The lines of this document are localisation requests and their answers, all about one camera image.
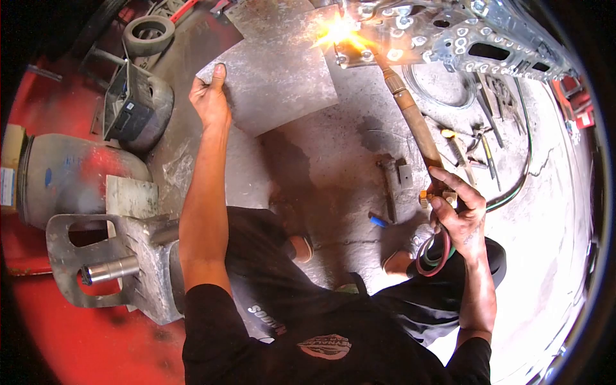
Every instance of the flame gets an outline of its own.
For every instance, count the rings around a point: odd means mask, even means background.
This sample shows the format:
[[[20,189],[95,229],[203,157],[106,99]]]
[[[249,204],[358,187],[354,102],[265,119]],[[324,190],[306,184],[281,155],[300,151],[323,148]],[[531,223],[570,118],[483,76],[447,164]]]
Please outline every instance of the flame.
[[[375,45],[370,40],[359,36],[353,29],[354,22],[352,20],[343,20],[339,13],[335,14],[332,22],[324,23],[318,21],[318,23],[323,27],[325,32],[311,48],[320,45],[327,45],[327,47],[330,47],[332,44],[339,44],[343,41],[348,41],[359,51],[364,51],[368,49],[367,47]]]
[[[440,134],[443,135],[446,138],[452,138],[452,137],[456,136],[456,132],[455,131],[452,131],[452,130],[449,130],[449,129],[446,129],[446,128],[440,130]]]

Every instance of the oxy-acetylene torch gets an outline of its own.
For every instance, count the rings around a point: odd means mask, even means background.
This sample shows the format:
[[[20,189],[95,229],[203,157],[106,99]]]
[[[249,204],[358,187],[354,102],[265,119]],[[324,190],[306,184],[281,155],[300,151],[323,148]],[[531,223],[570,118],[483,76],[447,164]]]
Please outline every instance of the oxy-acetylene torch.
[[[411,93],[404,85],[404,82],[400,76],[389,67],[386,59],[378,52],[377,48],[371,46],[370,49],[375,57],[375,62],[378,64],[381,71],[383,71],[383,77],[385,78],[387,88],[394,96],[394,100],[400,108],[400,112],[402,113],[404,120],[407,122],[408,128],[413,134],[413,138],[417,144],[426,168],[430,166],[443,168],[443,162],[440,159],[439,150],[436,148],[436,144],[434,143],[432,134],[430,134],[428,125],[426,124],[419,107],[415,104],[415,100],[413,100]],[[438,196],[445,199],[450,205],[453,206],[454,209],[456,209],[458,207],[458,194],[432,175],[430,175],[430,179],[432,181],[431,188],[428,188],[428,190],[422,190],[421,193],[419,193],[419,203],[421,204],[421,207],[427,209],[431,198]],[[424,242],[424,244],[419,248],[419,253],[415,264],[417,266],[417,271],[421,275],[431,277],[436,274],[443,268],[447,262],[447,259],[452,255],[450,252],[452,250],[451,238],[447,232],[447,229],[440,225],[439,233],[442,234],[443,237],[443,255],[440,260],[438,260],[438,264],[434,269],[426,271],[421,267],[421,263],[419,263],[421,257],[427,255],[428,248],[434,241],[434,236]]]

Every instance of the black pants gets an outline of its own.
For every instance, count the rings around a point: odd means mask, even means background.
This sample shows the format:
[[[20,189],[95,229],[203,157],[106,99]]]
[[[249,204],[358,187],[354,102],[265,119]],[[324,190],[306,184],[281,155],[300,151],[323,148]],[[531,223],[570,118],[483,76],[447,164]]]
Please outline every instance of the black pants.
[[[228,207],[229,246],[225,264],[233,296],[251,321],[276,337],[311,317],[354,301],[358,294],[339,293],[315,285],[291,260],[293,248],[279,218],[266,209]],[[495,286],[506,272],[505,251],[486,238]],[[433,277],[415,276],[374,294],[373,302],[389,312],[424,346],[458,326],[466,269],[454,253]]]

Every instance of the green hose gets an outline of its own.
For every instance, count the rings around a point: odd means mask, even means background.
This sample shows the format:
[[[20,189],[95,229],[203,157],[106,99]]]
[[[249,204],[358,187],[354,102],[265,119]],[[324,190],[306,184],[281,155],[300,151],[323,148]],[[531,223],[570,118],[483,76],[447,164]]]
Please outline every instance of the green hose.
[[[522,103],[522,109],[524,111],[524,120],[526,120],[526,132],[528,133],[528,137],[529,137],[529,153],[526,156],[526,165],[524,166],[524,173],[522,175],[522,180],[517,184],[517,186],[513,189],[513,191],[510,194],[506,195],[505,197],[499,197],[499,198],[496,198],[490,201],[485,208],[486,213],[489,213],[490,211],[494,211],[498,208],[503,207],[504,205],[509,203],[513,198],[516,197],[516,195],[522,190],[522,187],[524,187],[524,184],[526,183],[526,178],[528,178],[529,176],[530,162],[533,160],[533,139],[530,133],[529,112],[526,109],[526,103],[524,103],[524,96],[522,95],[522,89],[520,88],[520,82],[517,78],[513,78],[513,80],[515,80],[516,82],[517,93],[520,95],[520,102]],[[422,255],[422,258],[423,258],[423,261],[427,265],[437,266],[439,264],[440,258],[436,259],[435,261],[428,258],[428,250],[430,249],[431,246],[432,245],[430,245],[429,247],[425,249]],[[452,248],[449,251],[449,256],[447,257],[448,260],[452,257],[455,251],[456,251],[456,248],[452,245]]]

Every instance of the red hose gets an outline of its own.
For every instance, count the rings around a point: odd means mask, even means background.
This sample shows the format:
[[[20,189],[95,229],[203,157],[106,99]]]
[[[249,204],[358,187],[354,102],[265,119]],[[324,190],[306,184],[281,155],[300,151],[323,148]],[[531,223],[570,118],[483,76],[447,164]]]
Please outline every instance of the red hose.
[[[436,273],[440,272],[440,270],[443,268],[443,266],[447,262],[447,257],[449,256],[449,251],[451,250],[451,247],[452,247],[452,239],[450,238],[447,230],[441,229],[441,233],[443,234],[443,256],[440,258],[440,262],[438,266],[433,268],[432,270],[425,271],[421,267],[421,263],[419,262],[419,260],[422,257],[417,255],[417,258],[415,259],[415,265],[417,266],[417,271],[419,272],[419,274],[423,275],[424,277],[431,277],[435,275]]]

